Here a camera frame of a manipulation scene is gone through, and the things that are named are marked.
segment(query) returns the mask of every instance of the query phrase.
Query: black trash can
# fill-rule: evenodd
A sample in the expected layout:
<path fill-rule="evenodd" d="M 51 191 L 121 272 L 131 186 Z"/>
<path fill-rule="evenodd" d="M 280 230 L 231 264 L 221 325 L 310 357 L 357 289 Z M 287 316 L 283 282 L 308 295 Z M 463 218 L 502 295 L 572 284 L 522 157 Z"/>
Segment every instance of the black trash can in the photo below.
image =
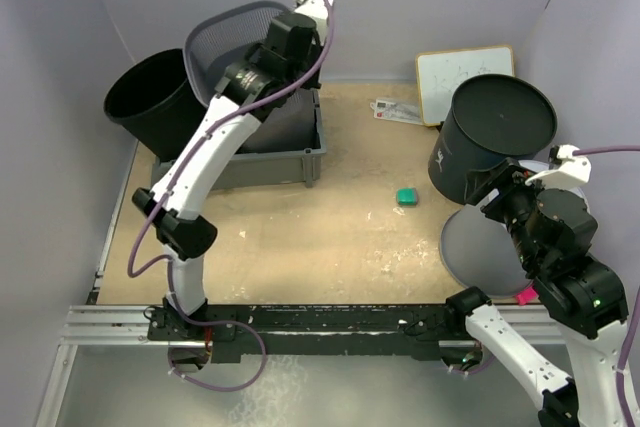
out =
<path fill-rule="evenodd" d="M 532 85 L 509 75 L 472 77 L 453 94 L 429 159 L 431 182 L 464 204 L 469 170 L 490 169 L 506 157 L 531 159 L 549 145 L 556 128 L 551 102 Z"/>
<path fill-rule="evenodd" d="M 143 60 L 120 77 L 105 98 L 104 112 L 166 162 L 180 155 L 205 108 L 187 80 L 182 49 L 172 49 Z"/>

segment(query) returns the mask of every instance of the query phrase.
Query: small whiteboard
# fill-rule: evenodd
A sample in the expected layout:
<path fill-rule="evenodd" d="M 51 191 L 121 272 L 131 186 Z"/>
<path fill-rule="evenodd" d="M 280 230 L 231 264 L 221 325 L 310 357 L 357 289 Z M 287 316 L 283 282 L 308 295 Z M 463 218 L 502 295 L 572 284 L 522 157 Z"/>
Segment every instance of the small whiteboard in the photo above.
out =
<path fill-rule="evenodd" d="M 451 98 L 465 80 L 481 74 L 514 75 L 509 45 L 425 52 L 416 56 L 422 121 L 438 125 L 451 108 Z"/>

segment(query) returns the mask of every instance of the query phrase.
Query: wooden table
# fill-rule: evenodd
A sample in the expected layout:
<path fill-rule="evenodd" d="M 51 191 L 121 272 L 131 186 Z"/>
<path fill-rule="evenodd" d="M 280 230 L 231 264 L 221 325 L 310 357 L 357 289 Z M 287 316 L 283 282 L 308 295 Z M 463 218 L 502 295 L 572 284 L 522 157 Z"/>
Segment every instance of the wooden table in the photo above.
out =
<path fill-rule="evenodd" d="M 329 152 L 322 177 L 304 184 L 214 192 L 204 216 L 219 236 L 205 260 L 212 303 L 443 302 L 462 289 L 440 260 L 438 242 L 460 206 L 431 185 L 435 129 L 373 118 L 376 97 L 418 99 L 414 84 L 326 84 L 320 91 Z M 138 148 L 98 298 L 101 304 L 156 304 L 166 269 L 126 275 L 143 221 L 131 203 L 149 186 L 153 158 Z M 420 204 L 401 209 L 396 191 L 416 187 Z M 138 265 L 161 253 L 149 234 Z"/>

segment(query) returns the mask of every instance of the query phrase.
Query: green sponge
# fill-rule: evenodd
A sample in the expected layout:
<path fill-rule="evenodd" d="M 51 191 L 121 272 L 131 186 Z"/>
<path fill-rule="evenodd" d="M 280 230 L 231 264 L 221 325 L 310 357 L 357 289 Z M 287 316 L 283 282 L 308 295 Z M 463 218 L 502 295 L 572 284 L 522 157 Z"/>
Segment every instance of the green sponge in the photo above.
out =
<path fill-rule="evenodd" d="M 414 188 L 400 189 L 396 193 L 396 201 L 405 207 L 418 205 L 418 191 Z"/>

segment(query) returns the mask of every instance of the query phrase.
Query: pink object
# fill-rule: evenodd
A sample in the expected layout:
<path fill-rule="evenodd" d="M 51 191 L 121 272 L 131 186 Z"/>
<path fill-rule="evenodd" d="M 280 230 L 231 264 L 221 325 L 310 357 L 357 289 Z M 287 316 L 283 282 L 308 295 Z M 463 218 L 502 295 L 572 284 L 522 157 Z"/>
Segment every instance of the pink object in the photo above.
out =
<path fill-rule="evenodd" d="M 518 295 L 516 295 L 516 300 L 518 301 L 518 305 L 527 305 L 537 297 L 538 294 L 536 294 L 536 291 L 533 290 L 533 287 L 527 287 Z"/>

